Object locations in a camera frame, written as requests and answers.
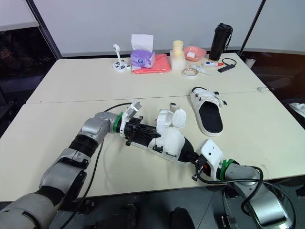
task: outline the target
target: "pink cloth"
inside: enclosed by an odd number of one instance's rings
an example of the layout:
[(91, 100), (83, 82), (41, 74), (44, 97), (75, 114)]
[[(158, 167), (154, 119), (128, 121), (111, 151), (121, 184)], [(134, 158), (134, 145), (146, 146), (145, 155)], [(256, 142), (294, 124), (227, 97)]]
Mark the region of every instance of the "pink cloth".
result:
[(133, 74), (142, 73), (165, 73), (171, 69), (166, 54), (156, 54), (156, 61), (152, 68), (144, 68), (133, 70)]

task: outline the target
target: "pink tray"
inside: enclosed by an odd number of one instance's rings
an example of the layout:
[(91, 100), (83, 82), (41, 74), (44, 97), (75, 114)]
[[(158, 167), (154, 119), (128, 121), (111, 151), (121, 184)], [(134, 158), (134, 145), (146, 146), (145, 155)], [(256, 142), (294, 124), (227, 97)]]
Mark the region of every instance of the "pink tray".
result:
[[(196, 47), (196, 46), (187, 46), (183, 49), (185, 58), (190, 61), (199, 61), (206, 55), (206, 50)], [(194, 52), (196, 54), (195, 58), (186, 56), (188, 52)]]

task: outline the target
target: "whiteboard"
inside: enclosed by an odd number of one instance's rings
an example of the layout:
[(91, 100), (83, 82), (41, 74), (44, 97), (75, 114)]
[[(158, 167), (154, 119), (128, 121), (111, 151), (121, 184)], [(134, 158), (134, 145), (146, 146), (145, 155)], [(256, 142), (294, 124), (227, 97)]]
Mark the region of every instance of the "whiteboard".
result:
[(221, 22), (233, 27), (230, 49), (239, 49), (260, 0), (34, 0), (63, 57), (130, 53), (132, 34), (154, 35), (154, 50), (174, 40), (210, 49)]
[(268, 0), (245, 51), (305, 54), (305, 1)]
[(0, 31), (39, 26), (25, 0), (0, 0)]

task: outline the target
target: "black water bottle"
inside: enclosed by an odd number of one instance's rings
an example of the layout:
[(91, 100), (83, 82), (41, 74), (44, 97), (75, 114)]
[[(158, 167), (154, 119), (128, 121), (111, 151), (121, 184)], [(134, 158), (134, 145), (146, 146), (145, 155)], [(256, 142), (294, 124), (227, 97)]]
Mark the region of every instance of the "black water bottle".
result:
[(209, 59), (211, 61), (218, 61), (223, 53), (225, 46), (229, 45), (233, 28), (230, 25), (220, 23), (215, 29), (215, 35), (211, 47)]

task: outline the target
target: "white slipper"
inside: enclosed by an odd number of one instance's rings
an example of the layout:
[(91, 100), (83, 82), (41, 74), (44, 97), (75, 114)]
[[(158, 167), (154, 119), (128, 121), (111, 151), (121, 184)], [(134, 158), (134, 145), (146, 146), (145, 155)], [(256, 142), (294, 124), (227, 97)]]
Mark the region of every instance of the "white slipper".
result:
[(196, 114), (197, 123), (201, 131), (208, 136), (219, 136), (223, 130), (223, 123), (219, 109), (227, 105), (215, 95), (218, 92), (210, 92), (202, 87), (195, 87), (191, 91), (192, 106)]

